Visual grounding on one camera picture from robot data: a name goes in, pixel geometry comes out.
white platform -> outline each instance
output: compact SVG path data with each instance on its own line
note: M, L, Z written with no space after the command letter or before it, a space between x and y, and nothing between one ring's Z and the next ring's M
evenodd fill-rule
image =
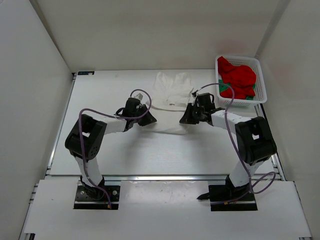
M170 76L189 73L195 89L215 82L214 69L162 71ZM65 148L65 140L81 109L92 108L113 115L124 107L132 90L150 91L158 72L96 71L94 75L77 76L50 174L80 175L77 162ZM215 89L212 86L203 92L215 95ZM253 108L232 108L231 111L251 118L257 116ZM101 118L91 112L87 114ZM186 135L146 132L136 125L128 132L104 136L97 158L103 175L227 175L238 162L228 133L206 123L190 126ZM270 171L273 171L273 166L269 160L256 173Z
M78 178L41 180L25 226L35 240L299 240L310 231L293 182L256 196L258 211L211 212L207 181L121 182L119 210L73 209Z

purple cable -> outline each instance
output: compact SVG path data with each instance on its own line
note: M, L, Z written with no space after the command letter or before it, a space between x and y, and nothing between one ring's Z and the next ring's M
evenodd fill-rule
M204 85L203 87L199 88L197 91L195 91L195 93L198 92L198 91L200 91L201 89L204 89L204 88L206 88L206 87L208 87L208 86L212 86L212 85L222 85L222 86L226 86L226 87L228 87L228 88L231 89L232 99L231 99L230 103L229 103L229 104L226 106L226 108L225 108L225 114L224 114L225 125L226 125L227 132L228 132L228 134L229 134L230 140L231 140L231 142L232 142L233 148L234 148L234 150L235 150L235 152L236 152L236 154L237 154L237 156L238 156L238 158L239 158L239 160L240 160L240 162L241 162L244 170L246 171L246 173L248 174L248 177L249 177L249 190L248 190L247 192L245 192L243 195L241 195L241 196L239 196L239 197L237 197L237 198L231 199L231 200L227 200L227 201L217 201L217 202L211 203L212 205L218 205L218 204L227 204L227 203L235 202L235 201L241 199L242 197L244 197L245 195L247 195L249 192L251 192L251 193L253 193L253 194L260 194L260 193L264 192L264 191L267 190L267 189L270 187L270 185L274 182L274 180L275 180L275 178L276 178L276 173L275 173L274 171L270 171L270 172L264 174L262 177L260 177L254 184L252 184L252 176L251 176L249 170L247 169L247 167L246 167L246 165L245 165L245 161L244 161L244 160L241 158L241 156L240 156L240 153L239 153L239 150L238 150L237 145L236 145L236 143L235 143L235 140L234 140L234 138L232 137L232 133L231 133L231 130L230 130L230 126L229 126L229 122L228 122L228 117L227 117L228 110L229 110L230 106L232 105L232 103L234 102L234 99L235 99L235 91L234 91L234 89L233 89L231 86L229 86L228 84L225 84L225 83L210 83L210 84ZM255 187L261 180L263 180L266 176L269 176L269 175L271 175L271 174L273 174L273 178L271 179L270 183L269 183L264 189L262 189L262 190L260 190L260 191L258 191L258 192L254 192L254 187Z
M137 120L137 119L140 119L142 118L143 116L145 116L150 108L151 108L151 96L145 91L145 90L142 90L142 89L135 89L133 90L131 93L130 93L130 97L132 96L132 94L136 91L140 91L140 92L143 92L145 93L148 98L149 98L149 107L148 109L141 115L141 116L135 116L135 117L126 117L126 116L114 116L114 115L108 115L108 114L105 114L105 113L102 113L102 112L99 112L99 111L96 111L96 110L93 110L91 108L84 108L82 109L80 112L79 112L79 137L80 137L80 145L81 145L81 153L82 153L82 162L83 162L83 170L84 170L84 174L86 176L86 178L88 179L88 181L97 189L101 190L107 197L108 199L108 204L109 204L109 207L111 209L111 200L110 200L110 196L109 194L107 193L107 191L102 188L102 187L99 187L98 185L96 185L89 177L89 174L88 174L88 170L87 170L87 162L86 162L86 151L85 151L85 143L84 143L84 136L82 135L82 113L84 111L89 111L89 112L93 112L93 113L96 113L96 114L99 114L99 115L102 115L102 116L105 116L105 117L109 117L109 118L113 118L113 119L123 119L123 120Z

